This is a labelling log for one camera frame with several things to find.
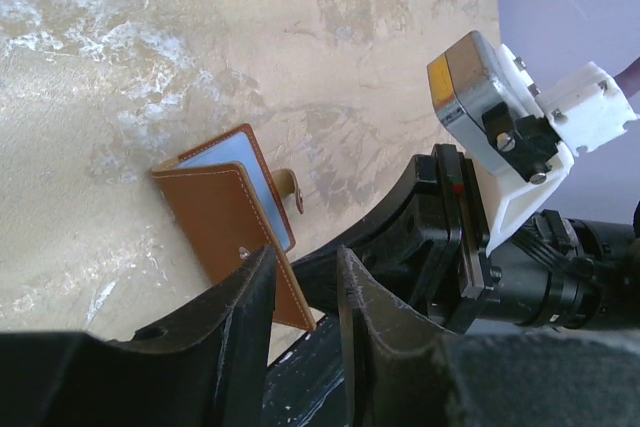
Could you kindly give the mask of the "brown leather card holder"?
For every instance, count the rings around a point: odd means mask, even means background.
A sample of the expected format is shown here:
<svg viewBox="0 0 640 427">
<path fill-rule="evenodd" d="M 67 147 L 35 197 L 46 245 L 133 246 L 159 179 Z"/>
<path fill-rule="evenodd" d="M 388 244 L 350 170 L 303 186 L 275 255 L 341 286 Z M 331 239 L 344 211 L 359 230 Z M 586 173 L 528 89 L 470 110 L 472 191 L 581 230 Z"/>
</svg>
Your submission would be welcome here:
<svg viewBox="0 0 640 427">
<path fill-rule="evenodd" d="M 287 258 L 296 240 L 283 205 L 304 208 L 296 174 L 268 167 L 248 123 L 151 170 L 202 269 L 212 283 L 270 245 L 276 255 L 276 323 L 312 331 L 316 322 Z"/>
</svg>

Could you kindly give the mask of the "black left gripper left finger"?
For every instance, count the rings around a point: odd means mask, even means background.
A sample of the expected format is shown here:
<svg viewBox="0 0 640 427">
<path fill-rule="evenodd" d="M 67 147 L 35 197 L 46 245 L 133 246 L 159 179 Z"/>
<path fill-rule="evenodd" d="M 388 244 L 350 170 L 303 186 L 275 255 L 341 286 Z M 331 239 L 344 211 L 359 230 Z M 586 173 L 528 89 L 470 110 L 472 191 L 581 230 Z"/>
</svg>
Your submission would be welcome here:
<svg viewBox="0 0 640 427">
<path fill-rule="evenodd" d="M 129 341 L 2 334 L 2 425 L 259 425 L 275 280 L 265 246 Z"/>
</svg>

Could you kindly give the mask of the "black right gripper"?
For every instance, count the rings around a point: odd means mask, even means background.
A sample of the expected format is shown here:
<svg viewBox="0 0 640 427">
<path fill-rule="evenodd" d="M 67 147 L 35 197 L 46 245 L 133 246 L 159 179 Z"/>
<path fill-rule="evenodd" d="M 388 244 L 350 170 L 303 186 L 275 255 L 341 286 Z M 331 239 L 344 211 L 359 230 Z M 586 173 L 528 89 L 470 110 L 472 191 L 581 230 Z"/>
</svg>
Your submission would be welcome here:
<svg viewBox="0 0 640 427">
<path fill-rule="evenodd" d="M 338 311 L 338 250 L 347 247 L 375 280 L 419 312 L 432 299 L 433 320 L 456 333 L 476 320 L 522 328 L 638 328 L 639 247 L 632 226 L 544 209 L 490 250 L 472 162 L 452 145 L 432 153 L 412 156 L 368 214 L 294 262 L 311 307 Z"/>
</svg>

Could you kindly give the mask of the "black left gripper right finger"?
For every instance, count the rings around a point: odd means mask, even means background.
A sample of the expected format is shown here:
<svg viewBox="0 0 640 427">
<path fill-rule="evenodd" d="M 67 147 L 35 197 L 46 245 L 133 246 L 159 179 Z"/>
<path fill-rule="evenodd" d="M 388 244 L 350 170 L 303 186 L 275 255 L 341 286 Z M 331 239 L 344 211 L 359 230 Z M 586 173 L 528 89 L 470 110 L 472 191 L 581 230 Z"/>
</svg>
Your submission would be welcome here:
<svg viewBox="0 0 640 427">
<path fill-rule="evenodd" d="M 639 348 L 588 335 L 459 336 L 337 254 L 352 426 L 635 426 Z"/>
</svg>

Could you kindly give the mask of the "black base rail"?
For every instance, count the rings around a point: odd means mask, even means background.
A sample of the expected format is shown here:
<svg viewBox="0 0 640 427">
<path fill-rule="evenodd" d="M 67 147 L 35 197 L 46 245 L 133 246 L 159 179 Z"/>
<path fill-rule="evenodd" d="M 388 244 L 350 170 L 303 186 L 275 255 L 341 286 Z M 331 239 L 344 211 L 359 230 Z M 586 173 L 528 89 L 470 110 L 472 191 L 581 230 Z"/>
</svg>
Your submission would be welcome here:
<svg viewBox="0 0 640 427">
<path fill-rule="evenodd" d="M 268 368 L 262 426 L 348 424 L 339 320 L 325 317 Z"/>
</svg>

